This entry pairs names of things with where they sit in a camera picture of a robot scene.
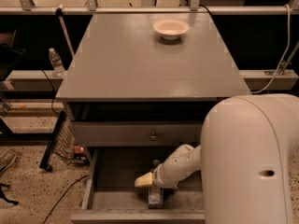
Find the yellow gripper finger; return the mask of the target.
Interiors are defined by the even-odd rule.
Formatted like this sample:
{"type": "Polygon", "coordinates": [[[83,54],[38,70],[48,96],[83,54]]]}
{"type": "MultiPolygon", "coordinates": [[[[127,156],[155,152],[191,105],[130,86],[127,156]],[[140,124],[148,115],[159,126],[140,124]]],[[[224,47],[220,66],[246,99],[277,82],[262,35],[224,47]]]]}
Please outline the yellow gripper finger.
{"type": "Polygon", "coordinates": [[[148,172],[135,180],[137,188],[147,188],[153,185],[153,173],[148,172]]]}

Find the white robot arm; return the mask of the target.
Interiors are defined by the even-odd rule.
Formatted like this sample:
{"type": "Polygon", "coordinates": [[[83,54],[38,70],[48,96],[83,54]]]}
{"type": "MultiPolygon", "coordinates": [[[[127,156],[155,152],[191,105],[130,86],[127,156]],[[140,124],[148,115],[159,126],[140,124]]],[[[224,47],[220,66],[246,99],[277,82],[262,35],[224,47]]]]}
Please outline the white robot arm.
{"type": "Polygon", "coordinates": [[[206,224],[293,224],[289,157],[299,148],[299,98],[244,95],[207,114],[200,145],[182,145],[135,185],[174,188],[199,171],[206,224]]]}

